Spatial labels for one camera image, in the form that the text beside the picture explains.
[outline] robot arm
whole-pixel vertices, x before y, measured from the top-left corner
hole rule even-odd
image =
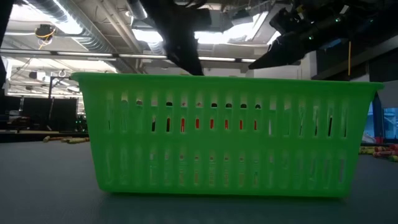
[[[178,5],[174,0],[141,0],[164,40],[167,58],[192,75],[203,75],[194,32],[211,25],[210,12],[198,9],[205,0],[197,4],[192,2]]]
[[[178,5],[174,0],[141,0],[164,40],[167,58],[192,75],[203,75],[194,32],[211,25],[206,0]],[[270,25],[281,33],[268,52],[249,69],[291,65],[313,50],[351,40],[367,29],[385,2],[394,0],[291,0],[290,12],[280,10]]]

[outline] gray table surface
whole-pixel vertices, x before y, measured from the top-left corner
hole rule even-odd
[[[360,156],[347,198],[110,194],[90,144],[0,144],[0,223],[398,223],[398,163]]]

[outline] window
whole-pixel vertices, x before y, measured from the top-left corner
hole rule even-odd
[[[383,111],[384,138],[398,138],[398,108],[385,108]]]
[[[373,123],[373,103],[369,106],[368,118],[366,119],[365,133],[374,137],[374,123]]]

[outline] ventilation duct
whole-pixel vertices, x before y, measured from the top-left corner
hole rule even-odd
[[[154,54],[164,54],[163,42],[148,43],[148,46]]]
[[[58,29],[66,34],[80,34],[74,37],[90,52],[114,52],[114,47],[105,39],[102,33],[93,25],[90,19],[71,0],[23,0],[33,9],[45,14]],[[124,60],[106,62],[123,73],[134,72]]]
[[[131,12],[131,16],[138,20],[143,20],[148,17],[147,12],[139,0],[127,0],[127,6]]]

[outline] basket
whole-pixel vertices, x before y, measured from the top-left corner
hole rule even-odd
[[[343,197],[380,83],[74,73],[100,189]]]

